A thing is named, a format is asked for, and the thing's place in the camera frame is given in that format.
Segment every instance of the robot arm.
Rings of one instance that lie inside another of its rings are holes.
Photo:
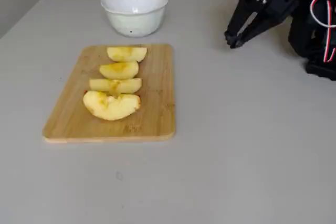
[[[332,3],[334,0],[319,0],[314,7],[316,18],[325,24],[328,24],[327,1]],[[325,59],[329,47],[336,48],[336,33],[312,18],[309,11],[311,3],[312,0],[239,0],[225,32],[226,41],[231,48],[241,47],[292,16],[289,42],[300,56],[309,59],[306,71],[336,80],[336,60],[331,61],[335,49],[330,50],[332,53],[328,64]],[[257,13],[256,17],[242,30],[252,13]]]

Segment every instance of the wooden cutting board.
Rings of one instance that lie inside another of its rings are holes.
[[[137,93],[141,108],[112,122],[94,117],[85,108],[82,97],[89,90],[89,79],[103,78],[99,65],[113,63],[108,46],[90,46],[81,53],[43,129],[48,142],[154,142],[174,135],[173,49],[167,44],[131,46],[148,48],[137,75],[143,79]]]

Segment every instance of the apple slice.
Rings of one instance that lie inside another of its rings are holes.
[[[116,62],[142,61],[146,54],[145,47],[109,47],[107,54],[111,60]]]
[[[140,108],[140,97],[135,94],[121,94],[114,98],[91,90],[84,95],[83,103],[92,115],[114,121],[137,111]]]
[[[109,92],[110,94],[134,94],[142,85],[142,79],[108,80],[90,79],[90,89],[95,91]]]
[[[101,65],[99,72],[108,79],[132,79],[139,72],[139,64],[136,61],[132,61]]]

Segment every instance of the white bowl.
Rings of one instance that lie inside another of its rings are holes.
[[[168,0],[101,0],[111,25],[129,37],[143,37],[161,25]]]

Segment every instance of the white table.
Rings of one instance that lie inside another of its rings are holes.
[[[130,39],[99,0],[42,0],[0,40],[0,223],[336,222],[336,82],[309,76],[288,23],[230,50],[237,0],[170,0]],[[177,133],[164,143],[44,142],[82,48],[175,49]]]

